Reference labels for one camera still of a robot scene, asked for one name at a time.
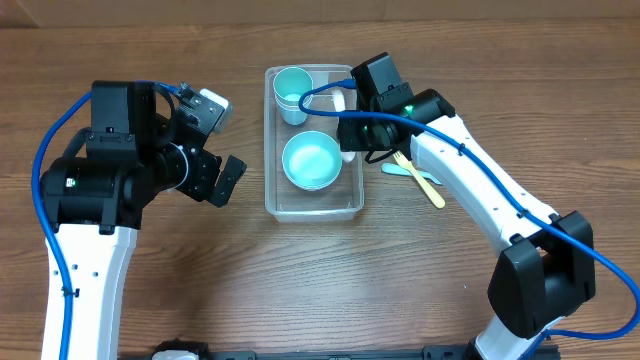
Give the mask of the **white plastic spoon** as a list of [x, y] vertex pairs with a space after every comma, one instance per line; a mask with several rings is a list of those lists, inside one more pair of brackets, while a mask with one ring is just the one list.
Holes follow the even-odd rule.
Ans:
[[[331, 90], [332, 100], [336, 112], [343, 112], [346, 110], [345, 97], [341, 90], [334, 88]], [[341, 158], [345, 163], [351, 163], [355, 159], [355, 152], [341, 152]]]

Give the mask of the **blue cup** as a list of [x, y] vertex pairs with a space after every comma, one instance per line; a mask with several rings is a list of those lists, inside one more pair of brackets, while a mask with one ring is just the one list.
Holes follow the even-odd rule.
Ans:
[[308, 117], [308, 115], [299, 108], [279, 107], [278, 110], [283, 120], [292, 126], [302, 125]]

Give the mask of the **teal cup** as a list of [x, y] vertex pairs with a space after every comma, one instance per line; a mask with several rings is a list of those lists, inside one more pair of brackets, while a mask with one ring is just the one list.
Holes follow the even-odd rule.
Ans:
[[300, 67], [287, 67], [280, 70], [273, 83], [276, 98], [283, 103], [297, 105], [300, 98], [314, 88], [311, 75]]

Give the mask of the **white cup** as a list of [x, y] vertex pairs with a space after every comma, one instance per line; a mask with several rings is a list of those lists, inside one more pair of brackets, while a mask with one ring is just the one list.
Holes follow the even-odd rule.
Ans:
[[299, 101], [289, 101], [286, 99], [275, 98], [275, 103], [282, 111], [300, 112]]

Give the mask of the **light blue bowl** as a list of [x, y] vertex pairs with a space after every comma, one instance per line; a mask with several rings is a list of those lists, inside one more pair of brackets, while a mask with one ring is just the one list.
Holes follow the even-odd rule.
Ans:
[[293, 136], [285, 145], [281, 161], [285, 176], [306, 191], [331, 185], [342, 170], [338, 143], [320, 131], [305, 131]]

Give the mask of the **yellow plastic fork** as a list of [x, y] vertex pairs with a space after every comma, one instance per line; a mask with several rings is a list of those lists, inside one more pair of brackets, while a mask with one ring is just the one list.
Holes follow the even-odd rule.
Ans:
[[394, 161], [404, 170], [407, 170], [411, 176], [416, 180], [417, 184], [423, 190], [427, 198], [437, 208], [442, 209], [445, 207], [446, 202], [444, 198], [421, 176], [411, 161], [407, 159], [401, 151], [396, 151], [393, 154]]

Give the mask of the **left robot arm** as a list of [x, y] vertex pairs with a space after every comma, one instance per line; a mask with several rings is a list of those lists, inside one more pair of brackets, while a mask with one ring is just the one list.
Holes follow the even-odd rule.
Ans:
[[31, 191], [48, 251], [41, 355], [114, 359], [123, 291], [144, 208], [167, 190], [226, 205], [246, 166], [205, 148], [232, 104], [209, 89], [153, 81], [95, 81], [81, 103], [91, 123], [45, 165]]

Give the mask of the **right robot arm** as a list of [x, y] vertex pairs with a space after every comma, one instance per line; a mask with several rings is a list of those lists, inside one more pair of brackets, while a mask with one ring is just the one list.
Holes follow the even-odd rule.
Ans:
[[340, 117], [345, 151], [366, 161], [392, 151], [434, 175], [468, 212], [497, 256], [488, 299], [489, 325], [473, 339], [466, 359], [529, 357], [535, 341], [596, 294], [591, 257], [552, 235], [573, 236], [591, 247], [593, 230], [577, 211], [565, 216], [537, 200], [473, 139], [455, 108], [436, 90], [414, 93], [383, 52], [350, 72], [362, 119]]

